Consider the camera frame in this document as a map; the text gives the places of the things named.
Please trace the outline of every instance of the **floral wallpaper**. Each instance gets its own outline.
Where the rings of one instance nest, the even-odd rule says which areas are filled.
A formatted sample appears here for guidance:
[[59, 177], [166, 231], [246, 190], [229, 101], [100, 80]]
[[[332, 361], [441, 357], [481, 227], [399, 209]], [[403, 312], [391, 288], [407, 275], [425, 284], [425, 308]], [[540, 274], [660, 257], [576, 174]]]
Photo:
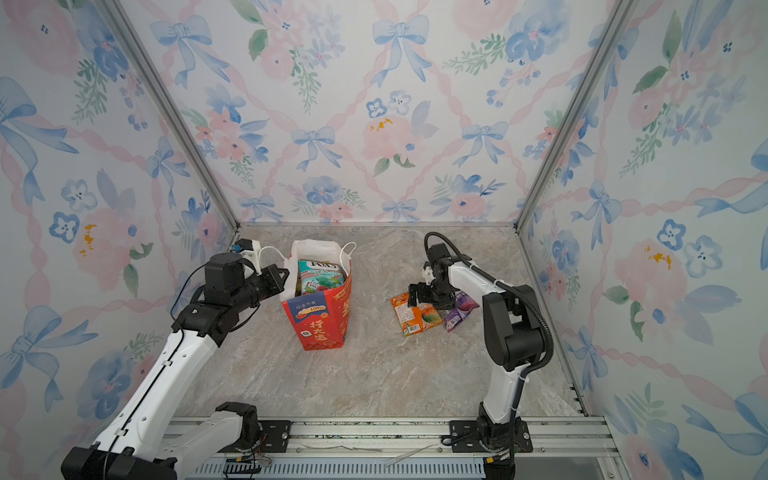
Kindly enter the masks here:
[[0, 3], [0, 477], [60, 478], [231, 232], [94, 5]]
[[612, 5], [123, 2], [237, 216], [272, 223], [513, 221]]
[[523, 225], [636, 480], [768, 478], [766, 21], [765, 2], [640, 0]]

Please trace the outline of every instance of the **vent grille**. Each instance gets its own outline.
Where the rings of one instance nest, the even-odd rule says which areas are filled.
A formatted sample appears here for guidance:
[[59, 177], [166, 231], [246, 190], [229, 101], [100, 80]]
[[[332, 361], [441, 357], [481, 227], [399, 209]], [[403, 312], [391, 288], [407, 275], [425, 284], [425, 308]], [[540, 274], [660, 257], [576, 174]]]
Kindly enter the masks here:
[[[269, 467], [253, 475], [262, 478], [485, 478], [482, 459], [478, 458], [407, 458], [385, 467], [383, 458], [276, 458]], [[197, 468], [188, 478], [250, 478], [238, 475], [250, 465], [229, 463], [212, 458]]]

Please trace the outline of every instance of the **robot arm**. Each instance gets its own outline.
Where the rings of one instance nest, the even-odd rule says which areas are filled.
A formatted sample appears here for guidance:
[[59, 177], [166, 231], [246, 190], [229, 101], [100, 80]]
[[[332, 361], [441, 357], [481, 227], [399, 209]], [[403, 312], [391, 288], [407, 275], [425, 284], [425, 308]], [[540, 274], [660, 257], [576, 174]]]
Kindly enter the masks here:
[[246, 452], [257, 444], [256, 407], [235, 402], [219, 406], [206, 422], [172, 443], [161, 444], [195, 376], [227, 334], [245, 323], [237, 324], [240, 313], [283, 291], [287, 270], [274, 264], [260, 268], [254, 243], [255, 250], [250, 240], [240, 240], [235, 250], [242, 254], [219, 253], [208, 260], [205, 285], [175, 319], [147, 377], [89, 449], [69, 452], [61, 464], [64, 478], [186, 478], [227, 445]]
[[[454, 254], [445, 243], [429, 246], [430, 237], [441, 238]], [[440, 233], [427, 233], [424, 248], [428, 283], [409, 287], [409, 303], [432, 303], [446, 310], [455, 306], [455, 292], [461, 290], [482, 306], [485, 348], [494, 365], [491, 385], [480, 404], [477, 431], [487, 449], [503, 449], [524, 424], [517, 409], [528, 374], [545, 366], [554, 354], [551, 332], [531, 287], [495, 279]], [[513, 455], [510, 449], [512, 464]]]

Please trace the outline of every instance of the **black mounting plate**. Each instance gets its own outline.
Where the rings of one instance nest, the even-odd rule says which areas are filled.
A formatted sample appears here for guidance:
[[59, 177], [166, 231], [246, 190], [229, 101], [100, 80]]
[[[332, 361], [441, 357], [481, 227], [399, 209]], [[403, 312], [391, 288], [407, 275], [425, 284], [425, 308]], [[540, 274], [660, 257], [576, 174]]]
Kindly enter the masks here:
[[[261, 453], [285, 453], [288, 451], [288, 440], [290, 439], [290, 420], [259, 420], [262, 431], [266, 438], [261, 442]], [[222, 453], [243, 453], [234, 447], [227, 446], [221, 449]]]
[[[515, 453], [533, 452], [533, 442], [531, 441], [531, 434], [528, 431], [528, 424], [522, 419], [517, 419], [517, 422], [518, 428], [515, 433]], [[443, 436], [443, 440], [458, 439], [464, 435], [472, 433], [468, 437], [459, 440], [451, 447], [454, 453], [488, 453], [488, 450], [484, 449], [480, 443], [478, 426], [475, 420], [452, 420], [449, 422], [449, 427], [451, 429], [451, 435]]]

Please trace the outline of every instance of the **white bag handle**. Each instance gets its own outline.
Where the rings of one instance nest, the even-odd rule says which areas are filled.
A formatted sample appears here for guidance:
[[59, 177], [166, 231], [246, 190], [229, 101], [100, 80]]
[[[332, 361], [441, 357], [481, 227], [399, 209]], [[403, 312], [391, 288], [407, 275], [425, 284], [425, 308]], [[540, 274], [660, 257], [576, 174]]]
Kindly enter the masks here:
[[277, 252], [277, 254], [280, 255], [283, 258], [283, 262], [284, 262], [283, 265], [285, 265], [285, 262], [287, 262], [288, 259], [283, 255], [283, 252], [281, 252], [281, 251], [279, 251], [277, 249], [277, 247], [272, 247], [271, 245], [267, 245], [266, 247], [261, 247], [261, 250], [259, 250], [259, 265], [261, 265], [261, 253], [264, 250], [268, 249], [268, 248], [271, 248], [272, 250], [275, 250]]
[[[354, 245], [354, 247], [352, 247], [352, 249], [349, 251], [349, 253], [346, 253], [344, 250], [345, 250], [345, 249], [346, 249], [346, 248], [347, 248], [349, 245]], [[346, 275], [347, 275], [347, 276], [349, 276], [349, 272], [348, 272], [348, 271], [346, 271], [346, 268], [344, 268], [344, 260], [342, 260], [342, 257], [341, 257], [341, 256], [342, 256], [344, 253], [346, 253], [346, 257], [347, 257], [348, 259], [351, 259], [351, 258], [352, 258], [352, 253], [355, 251], [355, 249], [356, 249], [356, 248], [357, 248], [357, 242], [349, 242], [349, 243], [347, 243], [347, 245], [345, 245], [344, 247], [341, 247], [341, 253], [339, 253], [339, 264], [341, 265], [341, 268], [342, 268], [342, 270], [344, 270], [344, 273], [346, 273]]]

